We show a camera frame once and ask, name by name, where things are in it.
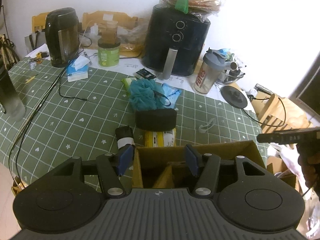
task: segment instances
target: yellow package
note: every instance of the yellow package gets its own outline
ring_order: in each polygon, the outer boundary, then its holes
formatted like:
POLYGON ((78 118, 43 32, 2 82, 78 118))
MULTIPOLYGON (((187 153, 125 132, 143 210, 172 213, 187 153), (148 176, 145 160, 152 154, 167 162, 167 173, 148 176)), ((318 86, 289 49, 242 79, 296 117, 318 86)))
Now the yellow package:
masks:
POLYGON ((176 129, 166 132, 146 131, 145 146, 151 148, 176 146, 176 129))

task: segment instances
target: floor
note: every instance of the floor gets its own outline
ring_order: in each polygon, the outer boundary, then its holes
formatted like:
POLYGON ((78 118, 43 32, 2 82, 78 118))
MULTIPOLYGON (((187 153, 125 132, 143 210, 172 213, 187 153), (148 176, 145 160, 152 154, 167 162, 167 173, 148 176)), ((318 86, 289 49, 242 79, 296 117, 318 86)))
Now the floor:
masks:
POLYGON ((10 172, 0 163, 0 240, 10 239, 20 231, 20 226, 12 211, 14 195, 11 186, 10 172))

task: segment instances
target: white wall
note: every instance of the white wall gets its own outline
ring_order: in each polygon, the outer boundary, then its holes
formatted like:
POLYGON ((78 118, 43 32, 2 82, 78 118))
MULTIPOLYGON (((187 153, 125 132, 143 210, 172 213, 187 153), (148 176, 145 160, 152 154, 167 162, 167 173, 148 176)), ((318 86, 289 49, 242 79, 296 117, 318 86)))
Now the white wall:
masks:
MULTIPOLYGON (((3 0, 10 38, 20 56, 31 17, 57 8, 84 12, 122 11, 141 15, 159 0, 3 0)), ((211 27, 205 48, 233 48, 248 65, 239 85, 248 90, 259 83, 289 96, 320 51, 320 0, 226 0, 211 27)))

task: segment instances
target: green canister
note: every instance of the green canister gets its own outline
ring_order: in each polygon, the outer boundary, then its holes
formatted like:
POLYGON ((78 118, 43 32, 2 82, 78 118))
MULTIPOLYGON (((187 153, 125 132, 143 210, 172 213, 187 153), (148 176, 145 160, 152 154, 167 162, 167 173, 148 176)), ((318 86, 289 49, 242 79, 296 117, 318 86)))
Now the green canister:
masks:
POLYGON ((102 67, 112 67, 119 64, 120 40, 115 44, 105 43, 103 39, 98 40, 98 59, 102 67))

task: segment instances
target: black air fryer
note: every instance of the black air fryer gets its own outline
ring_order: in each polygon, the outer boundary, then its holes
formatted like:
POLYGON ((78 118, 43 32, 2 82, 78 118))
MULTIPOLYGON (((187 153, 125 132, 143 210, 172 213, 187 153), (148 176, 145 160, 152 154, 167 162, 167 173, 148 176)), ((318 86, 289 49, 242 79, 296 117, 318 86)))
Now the black air fryer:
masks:
POLYGON ((50 12, 45 22, 45 39, 51 64, 65 67, 78 55, 78 17, 75 9, 62 8, 50 12))
POLYGON ((162 8, 160 5, 154 6, 142 64, 164 72, 164 79, 168 79, 170 74, 191 75, 196 68, 209 27, 209 20, 202 23, 192 14, 184 14, 174 8, 162 8))

